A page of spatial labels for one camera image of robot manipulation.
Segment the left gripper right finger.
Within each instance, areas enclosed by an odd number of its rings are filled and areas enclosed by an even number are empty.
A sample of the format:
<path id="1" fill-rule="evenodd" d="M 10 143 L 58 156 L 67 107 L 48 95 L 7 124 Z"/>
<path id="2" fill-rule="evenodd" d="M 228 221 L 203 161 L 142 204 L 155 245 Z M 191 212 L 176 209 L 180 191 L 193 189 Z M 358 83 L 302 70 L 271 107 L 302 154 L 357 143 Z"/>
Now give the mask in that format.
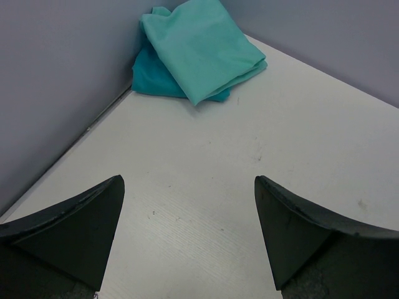
<path id="1" fill-rule="evenodd" d="M 308 201 L 265 176 L 254 195 L 284 298 L 397 298 L 398 232 Z"/>

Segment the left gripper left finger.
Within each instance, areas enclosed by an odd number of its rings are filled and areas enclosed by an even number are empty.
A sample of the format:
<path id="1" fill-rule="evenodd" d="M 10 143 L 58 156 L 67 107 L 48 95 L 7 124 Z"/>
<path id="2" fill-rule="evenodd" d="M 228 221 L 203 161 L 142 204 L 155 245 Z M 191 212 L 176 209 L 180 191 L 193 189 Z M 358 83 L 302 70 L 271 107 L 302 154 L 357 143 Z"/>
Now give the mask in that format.
<path id="1" fill-rule="evenodd" d="M 94 298 L 123 205 L 121 175 L 1 224 L 1 298 Z"/>

